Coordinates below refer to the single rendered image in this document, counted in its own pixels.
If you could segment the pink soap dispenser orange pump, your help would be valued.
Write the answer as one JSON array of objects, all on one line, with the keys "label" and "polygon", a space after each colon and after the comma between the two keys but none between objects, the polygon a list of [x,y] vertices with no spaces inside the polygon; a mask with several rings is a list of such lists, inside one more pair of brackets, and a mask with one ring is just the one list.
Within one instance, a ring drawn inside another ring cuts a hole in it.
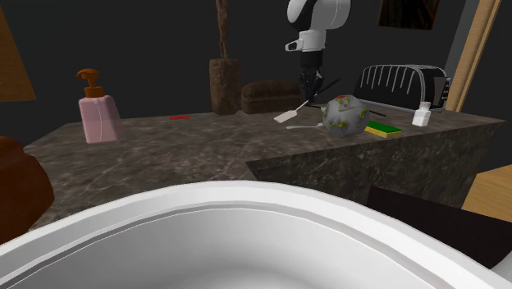
[{"label": "pink soap dispenser orange pump", "polygon": [[79,101],[86,142],[97,144],[119,140],[123,135],[121,118],[114,98],[95,83],[99,71],[85,68],[75,76],[81,76],[89,84],[84,87],[85,97]]}]

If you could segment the dark wall picture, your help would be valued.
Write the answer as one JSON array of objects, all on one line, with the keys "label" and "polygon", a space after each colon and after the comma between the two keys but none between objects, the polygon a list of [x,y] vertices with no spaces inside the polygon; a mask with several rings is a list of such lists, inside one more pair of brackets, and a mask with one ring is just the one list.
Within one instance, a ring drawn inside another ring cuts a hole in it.
[{"label": "dark wall picture", "polygon": [[411,30],[431,30],[440,0],[380,0],[377,24]]}]

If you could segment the black toaster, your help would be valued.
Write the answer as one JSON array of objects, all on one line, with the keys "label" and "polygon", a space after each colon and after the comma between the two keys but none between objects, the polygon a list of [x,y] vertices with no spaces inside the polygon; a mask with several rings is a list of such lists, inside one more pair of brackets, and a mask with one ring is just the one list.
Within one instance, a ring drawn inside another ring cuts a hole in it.
[{"label": "black toaster", "polygon": [[405,112],[415,112],[423,102],[429,110],[442,112],[451,78],[440,67],[418,64],[366,67],[354,87],[354,96],[366,103]]}]

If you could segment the small white bottle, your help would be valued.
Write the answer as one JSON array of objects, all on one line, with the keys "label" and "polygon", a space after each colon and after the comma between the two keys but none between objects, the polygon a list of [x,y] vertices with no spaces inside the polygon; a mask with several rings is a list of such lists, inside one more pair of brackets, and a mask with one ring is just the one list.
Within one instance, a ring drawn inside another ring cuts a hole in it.
[{"label": "small white bottle", "polygon": [[430,102],[421,102],[419,108],[415,111],[412,124],[414,126],[427,126],[431,116]]}]

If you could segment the light wooden door frame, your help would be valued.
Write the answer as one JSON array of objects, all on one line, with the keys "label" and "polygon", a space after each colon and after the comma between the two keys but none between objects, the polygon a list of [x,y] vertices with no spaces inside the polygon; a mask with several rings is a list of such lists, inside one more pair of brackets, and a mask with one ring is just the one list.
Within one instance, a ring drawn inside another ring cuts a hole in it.
[{"label": "light wooden door frame", "polygon": [[465,0],[445,70],[453,76],[446,109],[460,112],[501,0]]}]

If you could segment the white spatula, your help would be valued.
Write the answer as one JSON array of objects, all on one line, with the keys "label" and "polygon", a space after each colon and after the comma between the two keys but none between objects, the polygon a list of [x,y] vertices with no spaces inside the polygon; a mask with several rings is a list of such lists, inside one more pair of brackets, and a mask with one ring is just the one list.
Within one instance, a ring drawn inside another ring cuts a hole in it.
[{"label": "white spatula", "polygon": [[289,110],[287,112],[284,112],[276,117],[274,117],[274,120],[278,123],[283,123],[283,122],[286,122],[288,120],[290,120],[291,118],[293,117],[296,117],[298,115],[298,111],[303,107],[305,106],[309,101],[306,100],[305,102],[303,102],[301,105],[299,105],[296,109],[294,110]]}]

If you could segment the green and yellow sponge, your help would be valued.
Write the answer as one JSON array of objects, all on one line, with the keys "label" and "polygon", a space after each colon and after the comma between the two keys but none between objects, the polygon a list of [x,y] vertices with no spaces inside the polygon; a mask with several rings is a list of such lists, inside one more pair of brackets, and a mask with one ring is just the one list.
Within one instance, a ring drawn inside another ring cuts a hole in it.
[{"label": "green and yellow sponge", "polygon": [[375,121],[370,121],[364,130],[368,133],[380,136],[382,138],[392,138],[400,136],[402,132],[401,129]]}]

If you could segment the brown bread loaf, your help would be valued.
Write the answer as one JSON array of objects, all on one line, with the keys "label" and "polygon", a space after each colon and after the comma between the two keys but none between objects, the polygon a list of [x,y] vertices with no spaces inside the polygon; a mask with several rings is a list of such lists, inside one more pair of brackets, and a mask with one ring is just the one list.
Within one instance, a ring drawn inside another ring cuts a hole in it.
[{"label": "brown bread loaf", "polygon": [[247,114],[284,112],[304,101],[299,85],[288,80],[261,80],[241,90],[241,109]]}]

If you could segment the grey patterned ball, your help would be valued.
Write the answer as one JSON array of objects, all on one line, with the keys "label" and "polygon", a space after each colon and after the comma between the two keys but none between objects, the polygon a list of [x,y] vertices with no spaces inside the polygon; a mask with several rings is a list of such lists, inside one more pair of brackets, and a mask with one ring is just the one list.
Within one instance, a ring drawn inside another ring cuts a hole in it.
[{"label": "grey patterned ball", "polygon": [[362,133],[369,121],[368,108],[353,95],[340,95],[322,110],[322,124],[336,138]]}]

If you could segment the white spoon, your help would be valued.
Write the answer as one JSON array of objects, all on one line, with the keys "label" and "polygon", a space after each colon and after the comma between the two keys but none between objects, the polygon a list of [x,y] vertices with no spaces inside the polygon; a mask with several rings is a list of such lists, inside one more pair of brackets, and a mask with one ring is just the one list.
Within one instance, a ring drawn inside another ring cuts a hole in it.
[{"label": "white spoon", "polygon": [[324,126],[322,122],[314,125],[314,126],[287,126],[286,129],[302,129],[302,128],[317,128],[317,127],[322,127]]}]

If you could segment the brown rounded pot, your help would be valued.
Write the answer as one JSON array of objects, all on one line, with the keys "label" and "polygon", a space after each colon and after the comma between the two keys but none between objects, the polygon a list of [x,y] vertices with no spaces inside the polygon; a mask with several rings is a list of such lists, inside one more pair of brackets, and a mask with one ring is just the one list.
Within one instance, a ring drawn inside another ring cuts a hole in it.
[{"label": "brown rounded pot", "polygon": [[0,245],[26,233],[53,201],[38,160],[20,142],[0,136]]}]

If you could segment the large white basin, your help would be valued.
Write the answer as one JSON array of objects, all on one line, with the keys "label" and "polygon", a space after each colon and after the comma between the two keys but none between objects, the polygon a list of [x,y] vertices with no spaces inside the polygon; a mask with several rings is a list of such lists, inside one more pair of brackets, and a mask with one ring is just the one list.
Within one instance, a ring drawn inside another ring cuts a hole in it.
[{"label": "large white basin", "polygon": [[361,204],[261,181],[169,186],[0,245],[0,289],[512,289]]}]

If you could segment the thin black utensil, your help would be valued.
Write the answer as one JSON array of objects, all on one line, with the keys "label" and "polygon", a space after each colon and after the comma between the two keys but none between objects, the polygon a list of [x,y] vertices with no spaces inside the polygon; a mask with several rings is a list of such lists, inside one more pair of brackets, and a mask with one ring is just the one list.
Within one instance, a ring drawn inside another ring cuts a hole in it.
[{"label": "thin black utensil", "polygon": [[333,85],[335,85],[336,83],[338,83],[340,80],[341,80],[341,78],[337,78],[337,79],[333,80],[332,82],[330,82],[329,84],[327,84],[325,87],[322,87],[320,90],[318,90],[318,91],[313,95],[313,97],[316,97],[317,95],[322,94],[324,91],[326,91],[327,89],[331,88]]}]

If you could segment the light wooden furniture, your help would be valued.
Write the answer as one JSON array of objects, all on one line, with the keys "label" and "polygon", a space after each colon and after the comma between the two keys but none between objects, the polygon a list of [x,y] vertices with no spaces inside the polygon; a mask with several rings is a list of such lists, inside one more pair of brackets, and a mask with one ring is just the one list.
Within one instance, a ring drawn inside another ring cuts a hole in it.
[{"label": "light wooden furniture", "polygon": [[512,164],[477,174],[462,209],[512,222]]}]

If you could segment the brown lamp shade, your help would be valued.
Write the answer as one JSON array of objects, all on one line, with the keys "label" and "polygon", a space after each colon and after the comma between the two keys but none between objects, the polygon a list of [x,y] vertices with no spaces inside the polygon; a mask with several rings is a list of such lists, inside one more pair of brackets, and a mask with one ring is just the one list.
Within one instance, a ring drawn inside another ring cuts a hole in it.
[{"label": "brown lamp shade", "polygon": [[36,100],[30,78],[0,7],[0,102]]}]

